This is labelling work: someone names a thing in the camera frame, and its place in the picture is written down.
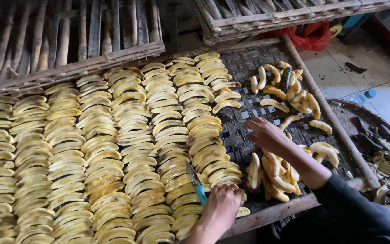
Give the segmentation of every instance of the blue knife handle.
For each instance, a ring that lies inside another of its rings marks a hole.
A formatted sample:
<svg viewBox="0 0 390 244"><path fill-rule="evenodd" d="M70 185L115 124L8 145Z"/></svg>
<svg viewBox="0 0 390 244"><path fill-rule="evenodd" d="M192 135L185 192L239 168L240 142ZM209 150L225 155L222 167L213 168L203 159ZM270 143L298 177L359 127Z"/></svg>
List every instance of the blue knife handle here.
<svg viewBox="0 0 390 244"><path fill-rule="evenodd" d="M205 196L204 192L204 186L203 185L195 185L195 192L198 196L199 201L201 202L201 205L204 207L205 202L207 202L207 197Z"/></svg>

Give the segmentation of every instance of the plastic water bottle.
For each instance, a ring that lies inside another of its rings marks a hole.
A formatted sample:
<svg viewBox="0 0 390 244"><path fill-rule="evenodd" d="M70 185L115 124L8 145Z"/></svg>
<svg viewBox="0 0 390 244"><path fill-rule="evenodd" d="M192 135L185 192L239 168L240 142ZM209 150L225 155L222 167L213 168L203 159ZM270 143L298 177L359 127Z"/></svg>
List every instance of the plastic water bottle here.
<svg viewBox="0 0 390 244"><path fill-rule="evenodd" d="M377 93L375 90L370 89L365 92L359 92L348 97L345 97L344 100L357 103L359 105L363 105L370 101L372 98L376 97Z"/></svg>

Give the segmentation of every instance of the wooden rack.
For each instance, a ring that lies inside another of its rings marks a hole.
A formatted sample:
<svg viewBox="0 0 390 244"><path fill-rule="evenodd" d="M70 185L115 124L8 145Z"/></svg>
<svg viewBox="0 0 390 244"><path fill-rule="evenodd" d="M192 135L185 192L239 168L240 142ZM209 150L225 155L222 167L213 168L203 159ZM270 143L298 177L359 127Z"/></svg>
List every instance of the wooden rack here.
<svg viewBox="0 0 390 244"><path fill-rule="evenodd" d="M255 36L290 26L390 8L390 0L193 0L204 42Z"/></svg>
<svg viewBox="0 0 390 244"><path fill-rule="evenodd" d="M0 95L164 51L156 0L0 0Z"/></svg>

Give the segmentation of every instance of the white tile floor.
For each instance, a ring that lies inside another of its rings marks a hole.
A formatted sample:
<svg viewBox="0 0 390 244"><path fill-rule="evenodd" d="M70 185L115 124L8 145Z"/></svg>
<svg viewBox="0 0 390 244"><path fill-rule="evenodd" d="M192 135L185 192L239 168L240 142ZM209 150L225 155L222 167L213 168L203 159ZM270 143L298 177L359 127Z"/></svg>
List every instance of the white tile floor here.
<svg viewBox="0 0 390 244"><path fill-rule="evenodd" d="M299 54L327 98L376 90L377 96L365 107L390 124L390 57L365 32L351 44L334 42L322 52L301 51ZM368 70L359 75L347 69L345 62Z"/></svg>

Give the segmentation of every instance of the human hand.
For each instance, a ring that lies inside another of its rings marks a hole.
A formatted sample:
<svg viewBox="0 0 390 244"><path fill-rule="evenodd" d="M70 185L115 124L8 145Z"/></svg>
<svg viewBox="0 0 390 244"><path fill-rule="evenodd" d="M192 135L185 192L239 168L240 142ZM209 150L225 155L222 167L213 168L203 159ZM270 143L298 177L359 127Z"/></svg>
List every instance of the human hand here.
<svg viewBox="0 0 390 244"><path fill-rule="evenodd" d="M279 157L285 158L290 151L297 150L296 145L284 132L266 119L254 116L245 122L243 128L253 130L246 135L248 140Z"/></svg>
<svg viewBox="0 0 390 244"><path fill-rule="evenodd" d="M237 185L215 186L187 244L215 243L231 227L241 206L244 191Z"/></svg>

